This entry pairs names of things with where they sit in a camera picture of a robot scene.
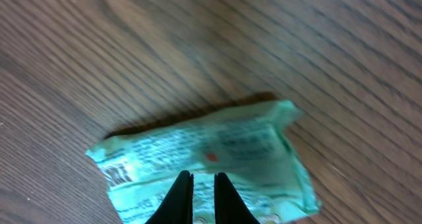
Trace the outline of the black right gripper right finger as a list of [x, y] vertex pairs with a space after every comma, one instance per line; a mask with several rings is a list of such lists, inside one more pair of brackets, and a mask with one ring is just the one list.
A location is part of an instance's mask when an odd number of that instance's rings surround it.
[[216, 224], [259, 224], [225, 173], [214, 175]]

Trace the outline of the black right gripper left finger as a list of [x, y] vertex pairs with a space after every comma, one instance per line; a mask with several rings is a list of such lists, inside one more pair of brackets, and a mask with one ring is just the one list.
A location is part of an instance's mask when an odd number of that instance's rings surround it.
[[182, 171], [146, 224], [192, 224], [194, 176]]

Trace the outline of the light blue wipes pack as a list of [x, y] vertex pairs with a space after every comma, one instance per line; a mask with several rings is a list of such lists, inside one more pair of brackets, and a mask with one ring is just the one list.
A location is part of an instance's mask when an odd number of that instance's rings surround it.
[[109, 137], [87, 149], [107, 181], [124, 223], [145, 223], [178, 174], [194, 176], [193, 221], [213, 223], [214, 175], [225, 173], [261, 223], [287, 223], [319, 212], [311, 178], [284, 129], [300, 116], [293, 102], [265, 101], [138, 134]]

